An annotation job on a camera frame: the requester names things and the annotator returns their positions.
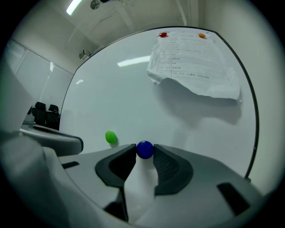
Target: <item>ceiling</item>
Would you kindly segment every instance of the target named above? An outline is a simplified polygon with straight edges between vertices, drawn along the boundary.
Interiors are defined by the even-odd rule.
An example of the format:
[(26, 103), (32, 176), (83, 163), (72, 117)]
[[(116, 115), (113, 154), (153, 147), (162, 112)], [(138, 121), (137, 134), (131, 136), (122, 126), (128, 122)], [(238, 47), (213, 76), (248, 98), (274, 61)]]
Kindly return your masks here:
[(72, 0), (41, 0), (21, 21), (12, 39), (74, 73), (79, 53), (96, 53), (129, 34), (163, 26), (202, 27), (204, 0), (110, 0), (98, 9), (83, 0), (72, 15)]
[(192, 0), (112, 0), (96, 10), (83, 0), (72, 15), (66, 13), (71, 0), (47, 0), (97, 47), (137, 31), (162, 26), (191, 25)]

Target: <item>whiteboard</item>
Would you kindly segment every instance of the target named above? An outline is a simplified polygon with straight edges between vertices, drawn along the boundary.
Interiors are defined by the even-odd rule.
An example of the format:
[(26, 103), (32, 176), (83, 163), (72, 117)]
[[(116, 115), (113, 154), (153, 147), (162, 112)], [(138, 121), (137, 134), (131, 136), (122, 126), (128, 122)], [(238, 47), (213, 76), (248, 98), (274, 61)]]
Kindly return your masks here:
[(118, 145), (142, 140), (215, 158), (245, 176), (256, 140), (256, 113), (245, 73), (233, 52), (209, 32), (227, 64), (239, 76), (241, 100), (199, 96), (177, 82), (149, 80), (141, 61), (157, 35), (168, 31), (205, 33), (195, 28), (158, 28), (125, 37), (93, 55), (79, 67), (67, 90), (60, 131), (84, 141), (82, 153), (111, 147), (105, 132), (113, 130)]

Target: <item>chair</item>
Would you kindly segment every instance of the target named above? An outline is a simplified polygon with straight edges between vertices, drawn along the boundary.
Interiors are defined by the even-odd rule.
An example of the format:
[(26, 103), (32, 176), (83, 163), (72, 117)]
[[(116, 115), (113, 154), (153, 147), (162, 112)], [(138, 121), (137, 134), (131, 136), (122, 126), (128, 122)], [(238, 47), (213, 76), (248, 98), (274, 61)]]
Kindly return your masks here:
[(35, 108), (32, 108), (32, 115), (35, 117), (35, 122), (37, 125), (44, 126), (45, 125), (45, 104), (41, 102), (37, 102)]
[(46, 126), (55, 130), (59, 130), (60, 114), (56, 105), (50, 105), (49, 111), (46, 113)]

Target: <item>wall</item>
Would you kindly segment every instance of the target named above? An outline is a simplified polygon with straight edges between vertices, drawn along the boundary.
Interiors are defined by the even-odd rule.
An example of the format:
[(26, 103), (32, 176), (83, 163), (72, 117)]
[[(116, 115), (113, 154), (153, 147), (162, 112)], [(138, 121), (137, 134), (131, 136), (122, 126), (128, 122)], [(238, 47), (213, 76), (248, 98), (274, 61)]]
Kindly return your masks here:
[(4, 50), (4, 60), (10, 67), (14, 77), (36, 102), (58, 106), (63, 104), (72, 74), (54, 65), (34, 52), (10, 40)]
[(44, 1), (21, 21), (12, 39), (45, 59), (74, 73), (83, 63), (79, 53), (97, 48), (83, 33)]
[(204, 28), (217, 31), (243, 62), (254, 87), (260, 117), (256, 158), (249, 175), (266, 194), (284, 171), (284, 50), (265, 18), (248, 2), (205, 0)]

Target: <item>black rubber pad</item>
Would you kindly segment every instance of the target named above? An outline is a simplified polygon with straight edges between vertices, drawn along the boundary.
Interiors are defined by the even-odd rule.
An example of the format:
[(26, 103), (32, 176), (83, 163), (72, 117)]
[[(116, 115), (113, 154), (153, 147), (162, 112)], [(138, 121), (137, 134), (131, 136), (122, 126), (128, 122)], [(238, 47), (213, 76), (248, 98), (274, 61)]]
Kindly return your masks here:
[(78, 166), (79, 163), (78, 162), (68, 162), (68, 163), (64, 163), (64, 164), (61, 164), (61, 165), (62, 165), (62, 167), (64, 169), (67, 169), (67, 168), (71, 168), (73, 166)]
[(236, 216), (249, 208), (249, 204), (230, 183), (221, 183), (217, 187)]
[(110, 214), (128, 221), (124, 183), (136, 163), (136, 144), (100, 160), (95, 171), (101, 180), (108, 186), (119, 188), (120, 192), (116, 201), (110, 203), (104, 210)]
[(154, 145), (153, 164), (159, 176), (155, 195), (169, 195), (181, 191), (192, 179), (192, 165), (184, 158)]

